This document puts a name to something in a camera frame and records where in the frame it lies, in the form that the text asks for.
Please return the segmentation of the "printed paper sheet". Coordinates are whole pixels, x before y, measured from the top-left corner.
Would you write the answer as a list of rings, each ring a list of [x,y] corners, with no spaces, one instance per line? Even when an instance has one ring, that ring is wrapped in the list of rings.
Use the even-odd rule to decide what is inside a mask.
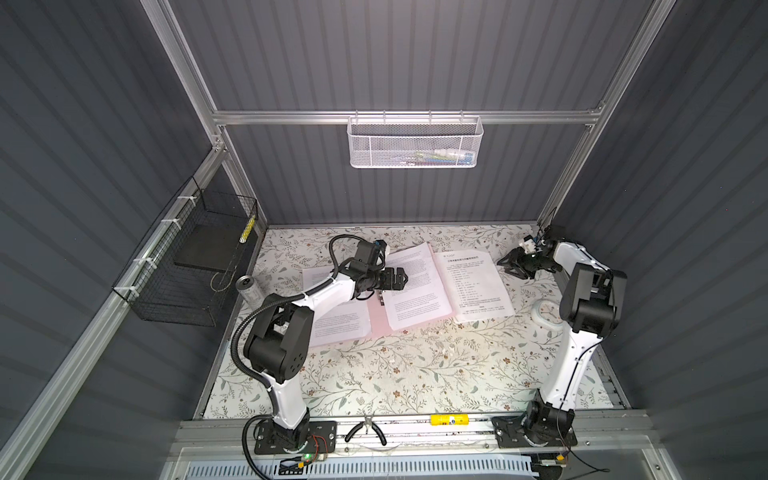
[[[383,291],[384,309],[393,331],[408,330],[454,315],[428,243],[388,255],[386,266],[395,270],[402,268],[408,277],[403,290]]]
[[[347,275],[339,273],[329,289],[334,299],[341,298],[344,302],[333,307],[324,302],[314,312],[309,346],[315,348],[368,338],[372,330],[368,301],[352,297],[354,282]]]

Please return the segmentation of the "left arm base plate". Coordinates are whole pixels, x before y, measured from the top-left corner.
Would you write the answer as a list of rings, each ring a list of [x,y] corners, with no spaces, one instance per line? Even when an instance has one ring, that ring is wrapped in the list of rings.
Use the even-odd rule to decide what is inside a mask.
[[[295,430],[288,430],[272,420],[255,428],[257,455],[333,453],[336,449],[338,424],[334,421],[309,421]]]

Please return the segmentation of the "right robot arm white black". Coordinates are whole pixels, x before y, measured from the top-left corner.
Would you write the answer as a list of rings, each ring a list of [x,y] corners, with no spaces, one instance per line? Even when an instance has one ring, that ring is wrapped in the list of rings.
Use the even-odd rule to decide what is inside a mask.
[[[521,280],[532,280],[539,271],[563,278],[558,283],[563,338],[520,426],[536,446],[563,441],[575,419],[577,390],[588,362],[621,319],[627,275],[598,261],[581,244],[542,235],[524,237],[497,264]]]

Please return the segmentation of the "pink folder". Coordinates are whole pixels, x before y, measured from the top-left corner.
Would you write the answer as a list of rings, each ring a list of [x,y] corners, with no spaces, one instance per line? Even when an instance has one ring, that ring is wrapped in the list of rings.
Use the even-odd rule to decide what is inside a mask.
[[[372,330],[370,336],[364,340],[380,338],[398,332],[389,327],[384,309],[383,292],[365,301],[368,301]]]

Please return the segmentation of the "printed paper sheets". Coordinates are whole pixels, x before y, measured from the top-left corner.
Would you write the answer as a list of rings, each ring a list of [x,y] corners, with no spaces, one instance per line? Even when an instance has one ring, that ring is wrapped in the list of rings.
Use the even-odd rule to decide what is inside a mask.
[[[456,323],[511,317],[515,310],[491,255],[481,250],[435,254]]]

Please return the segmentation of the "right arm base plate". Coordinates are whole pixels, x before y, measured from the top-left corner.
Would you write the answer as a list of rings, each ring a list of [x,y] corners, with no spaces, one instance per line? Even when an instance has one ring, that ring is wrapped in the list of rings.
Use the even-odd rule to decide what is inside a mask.
[[[491,418],[491,422],[500,448],[571,448],[578,445],[571,417],[532,421],[526,415],[496,416]]]

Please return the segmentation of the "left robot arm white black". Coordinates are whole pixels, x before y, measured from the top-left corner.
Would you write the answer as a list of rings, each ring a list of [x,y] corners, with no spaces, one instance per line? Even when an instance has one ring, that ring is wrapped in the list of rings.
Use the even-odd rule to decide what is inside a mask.
[[[308,356],[314,320],[366,292],[402,291],[408,276],[388,267],[388,245],[341,234],[328,243],[332,269],[317,285],[292,296],[270,294],[234,330],[235,367],[266,388],[275,431],[294,444],[309,435],[310,413],[298,375]]]

